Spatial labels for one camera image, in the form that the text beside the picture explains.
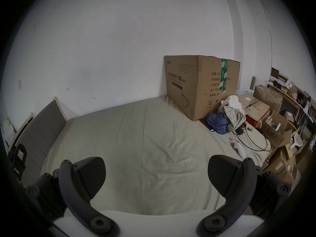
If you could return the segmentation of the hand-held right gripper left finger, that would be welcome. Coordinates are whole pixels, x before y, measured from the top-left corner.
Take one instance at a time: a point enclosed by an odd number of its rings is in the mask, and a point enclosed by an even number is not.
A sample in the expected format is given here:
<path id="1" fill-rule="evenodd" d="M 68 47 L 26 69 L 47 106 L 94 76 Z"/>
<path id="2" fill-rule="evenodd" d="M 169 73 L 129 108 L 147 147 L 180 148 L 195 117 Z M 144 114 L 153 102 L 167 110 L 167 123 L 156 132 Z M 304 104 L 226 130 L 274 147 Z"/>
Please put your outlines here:
<path id="1" fill-rule="evenodd" d="M 101 157 L 88 157 L 76 163 L 63 160 L 52 175 L 46 172 L 28 186 L 26 196 L 51 221 L 63 217 L 69 209 L 94 235 L 117 237 L 120 233 L 117 223 L 90 204 L 105 178 L 106 168 Z"/>

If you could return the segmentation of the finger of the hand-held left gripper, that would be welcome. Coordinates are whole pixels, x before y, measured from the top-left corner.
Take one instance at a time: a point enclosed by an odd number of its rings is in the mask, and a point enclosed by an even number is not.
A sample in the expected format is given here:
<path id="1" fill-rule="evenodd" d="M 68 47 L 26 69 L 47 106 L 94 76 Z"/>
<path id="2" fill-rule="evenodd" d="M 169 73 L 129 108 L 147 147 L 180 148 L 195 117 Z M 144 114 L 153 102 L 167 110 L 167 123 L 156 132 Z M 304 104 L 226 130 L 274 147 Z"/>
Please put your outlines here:
<path id="1" fill-rule="evenodd" d="M 22 180 L 26 169 L 26 148 L 23 144 L 14 146 L 8 154 L 9 162 L 18 180 Z"/>

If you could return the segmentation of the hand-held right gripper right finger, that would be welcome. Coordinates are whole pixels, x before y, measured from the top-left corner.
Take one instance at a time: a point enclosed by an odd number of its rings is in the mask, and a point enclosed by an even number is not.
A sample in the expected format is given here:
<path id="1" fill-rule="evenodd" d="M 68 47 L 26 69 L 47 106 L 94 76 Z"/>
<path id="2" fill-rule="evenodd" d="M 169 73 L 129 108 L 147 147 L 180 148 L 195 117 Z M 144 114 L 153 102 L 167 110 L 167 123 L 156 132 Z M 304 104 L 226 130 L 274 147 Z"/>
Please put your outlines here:
<path id="1" fill-rule="evenodd" d="M 249 207 L 254 216 L 269 218 L 289 197 L 291 186 L 277 175 L 263 172 L 250 157 L 243 161 L 214 155 L 208 178 L 226 202 L 197 226 L 197 235 L 215 237 L 227 231 Z"/>

